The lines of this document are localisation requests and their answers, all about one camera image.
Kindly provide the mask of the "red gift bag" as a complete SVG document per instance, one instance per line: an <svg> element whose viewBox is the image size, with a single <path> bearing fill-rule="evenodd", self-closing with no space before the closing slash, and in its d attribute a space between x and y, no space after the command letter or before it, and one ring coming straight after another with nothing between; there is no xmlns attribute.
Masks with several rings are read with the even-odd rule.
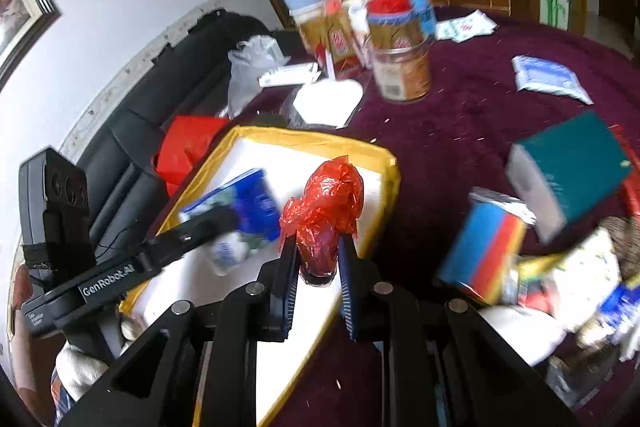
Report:
<svg viewBox="0 0 640 427"><path fill-rule="evenodd" d="M178 191L228 122L226 117L194 115L180 115L172 121L152 160L152 167L165 183L169 197Z"/></svg>

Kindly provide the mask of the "white leaf pattern tissue pack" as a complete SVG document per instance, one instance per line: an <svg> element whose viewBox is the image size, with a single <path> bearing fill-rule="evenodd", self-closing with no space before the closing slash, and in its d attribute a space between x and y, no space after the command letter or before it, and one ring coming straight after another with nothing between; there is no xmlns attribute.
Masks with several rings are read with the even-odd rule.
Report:
<svg viewBox="0 0 640 427"><path fill-rule="evenodd" d="M597 228L544 277L552 317L577 332L620 283L620 265L610 234Z"/></svg>

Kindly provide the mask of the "white heart shaped dish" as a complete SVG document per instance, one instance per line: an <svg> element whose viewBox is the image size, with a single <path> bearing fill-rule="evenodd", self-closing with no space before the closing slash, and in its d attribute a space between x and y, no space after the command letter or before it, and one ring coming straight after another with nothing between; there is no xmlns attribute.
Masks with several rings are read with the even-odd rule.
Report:
<svg viewBox="0 0 640 427"><path fill-rule="evenodd" d="M352 79L322 79L304 84L293 108L305 124L344 128L363 97L363 87Z"/></svg>

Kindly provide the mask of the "red plastic bag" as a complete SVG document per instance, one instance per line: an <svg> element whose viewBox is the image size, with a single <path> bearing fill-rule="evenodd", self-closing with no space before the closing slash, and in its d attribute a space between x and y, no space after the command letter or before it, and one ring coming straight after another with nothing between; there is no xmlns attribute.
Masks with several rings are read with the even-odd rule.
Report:
<svg viewBox="0 0 640 427"><path fill-rule="evenodd" d="M322 162L303 195L291 197L280 216L281 243L294 235L302 265L311 277L326 279L336 270L338 239L356 234L363 210L363 179L347 156Z"/></svg>

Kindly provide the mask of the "translucent white plastic bag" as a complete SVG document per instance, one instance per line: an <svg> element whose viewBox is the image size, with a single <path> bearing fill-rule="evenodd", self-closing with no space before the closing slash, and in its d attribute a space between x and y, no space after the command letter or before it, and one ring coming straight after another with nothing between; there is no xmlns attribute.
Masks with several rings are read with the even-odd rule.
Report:
<svg viewBox="0 0 640 427"><path fill-rule="evenodd" d="M251 36L228 52L231 77L228 88L228 114L238 117L242 110L262 92L259 78L270 70L288 64L275 38Z"/></svg>

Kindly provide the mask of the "white paper packets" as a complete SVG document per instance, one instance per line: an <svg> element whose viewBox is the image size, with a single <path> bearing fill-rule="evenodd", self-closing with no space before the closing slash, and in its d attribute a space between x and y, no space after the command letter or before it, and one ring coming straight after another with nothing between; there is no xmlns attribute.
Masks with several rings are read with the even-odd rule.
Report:
<svg viewBox="0 0 640 427"><path fill-rule="evenodd" d="M464 17L438 22L436 24L436 39L462 43L475 37L489 36L497 27L498 24L484 12L475 10Z"/></svg>

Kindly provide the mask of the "blue white tissue pack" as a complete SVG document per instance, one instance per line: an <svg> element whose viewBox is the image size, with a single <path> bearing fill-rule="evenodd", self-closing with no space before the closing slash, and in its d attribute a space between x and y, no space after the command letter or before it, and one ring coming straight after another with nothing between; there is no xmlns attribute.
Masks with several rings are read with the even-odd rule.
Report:
<svg viewBox="0 0 640 427"><path fill-rule="evenodd" d="M181 223L215 206L231 208L239 219L235 231L222 234L206 251L218 277L250 260L259 249L280 237L280 212L266 182L264 169L250 169L183 207Z"/></svg>

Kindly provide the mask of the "black sofa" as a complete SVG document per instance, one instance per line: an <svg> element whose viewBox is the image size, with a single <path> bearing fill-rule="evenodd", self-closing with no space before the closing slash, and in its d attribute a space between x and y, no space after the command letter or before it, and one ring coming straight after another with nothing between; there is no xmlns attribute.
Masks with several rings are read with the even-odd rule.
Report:
<svg viewBox="0 0 640 427"><path fill-rule="evenodd" d="M168 44L102 124L77 166L88 184L89 236L96 259L145 238L168 203L152 167L171 121L215 116L227 106L228 52L270 31L257 18L220 9L203 16L186 38Z"/></svg>

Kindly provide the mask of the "light blue wipes packet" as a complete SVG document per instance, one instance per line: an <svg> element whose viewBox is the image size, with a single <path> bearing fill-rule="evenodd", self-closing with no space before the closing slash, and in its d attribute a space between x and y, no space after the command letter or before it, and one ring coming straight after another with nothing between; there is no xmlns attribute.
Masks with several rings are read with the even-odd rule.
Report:
<svg viewBox="0 0 640 427"><path fill-rule="evenodd" d="M512 66L518 91L569 96L586 105L593 104L576 74L562 64L539 57L517 55L512 58Z"/></svg>

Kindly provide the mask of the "brown label tin can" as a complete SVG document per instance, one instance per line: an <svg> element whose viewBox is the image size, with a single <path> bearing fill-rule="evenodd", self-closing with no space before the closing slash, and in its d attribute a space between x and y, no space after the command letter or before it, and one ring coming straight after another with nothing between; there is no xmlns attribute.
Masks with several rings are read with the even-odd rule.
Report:
<svg viewBox="0 0 640 427"><path fill-rule="evenodd" d="M428 44L410 0L367 3L373 76L387 101L408 103L431 89Z"/></svg>

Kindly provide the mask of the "white remote control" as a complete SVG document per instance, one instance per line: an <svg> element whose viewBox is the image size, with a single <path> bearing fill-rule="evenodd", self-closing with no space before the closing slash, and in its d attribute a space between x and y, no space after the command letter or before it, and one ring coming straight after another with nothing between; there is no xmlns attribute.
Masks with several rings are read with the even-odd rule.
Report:
<svg viewBox="0 0 640 427"><path fill-rule="evenodd" d="M262 89L286 86L301 86L316 82L322 72L316 62L281 66L268 70L258 78Z"/></svg>

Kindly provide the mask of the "green white tissue box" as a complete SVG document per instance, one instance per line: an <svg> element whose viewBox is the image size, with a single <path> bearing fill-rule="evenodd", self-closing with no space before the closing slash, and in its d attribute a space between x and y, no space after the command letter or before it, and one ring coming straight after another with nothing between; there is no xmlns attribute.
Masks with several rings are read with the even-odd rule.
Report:
<svg viewBox="0 0 640 427"><path fill-rule="evenodd" d="M609 198L631 167L613 132L588 110L513 143L506 177L547 245Z"/></svg>

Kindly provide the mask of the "blue red sponge pack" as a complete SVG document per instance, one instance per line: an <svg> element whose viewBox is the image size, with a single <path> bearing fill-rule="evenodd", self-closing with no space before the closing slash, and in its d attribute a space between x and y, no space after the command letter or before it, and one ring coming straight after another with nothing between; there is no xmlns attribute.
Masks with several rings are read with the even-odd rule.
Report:
<svg viewBox="0 0 640 427"><path fill-rule="evenodd" d="M471 208L438 271L439 280L495 305L503 280L536 217L521 199L474 187Z"/></svg>

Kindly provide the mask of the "dark red velvet tablecloth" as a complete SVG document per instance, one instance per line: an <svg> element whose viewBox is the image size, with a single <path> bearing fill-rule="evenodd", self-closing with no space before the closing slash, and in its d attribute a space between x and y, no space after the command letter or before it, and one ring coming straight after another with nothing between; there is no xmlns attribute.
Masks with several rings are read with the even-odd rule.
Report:
<svg viewBox="0 0 640 427"><path fill-rule="evenodd" d="M489 17L498 24L492 35L434 46L426 98L388 103L371 84L349 126L335 132L375 139L398 159L398 199L372 251L392 283L430 285L468 212L470 188L512 193L504 175L511 143L585 110L567 96L516 92L515 55L570 68L593 99L592 109L607 124L621 124L639 154L638 63L571 32ZM381 425L376 351L350 341L336 319L266 425Z"/></svg>

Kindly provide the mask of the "framed wall picture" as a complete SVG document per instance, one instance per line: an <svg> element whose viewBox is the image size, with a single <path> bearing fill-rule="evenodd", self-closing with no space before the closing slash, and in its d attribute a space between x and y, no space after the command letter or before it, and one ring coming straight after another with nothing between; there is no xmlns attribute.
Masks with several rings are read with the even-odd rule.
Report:
<svg viewBox="0 0 640 427"><path fill-rule="evenodd" d="M60 16L54 0L1 0L1 87Z"/></svg>

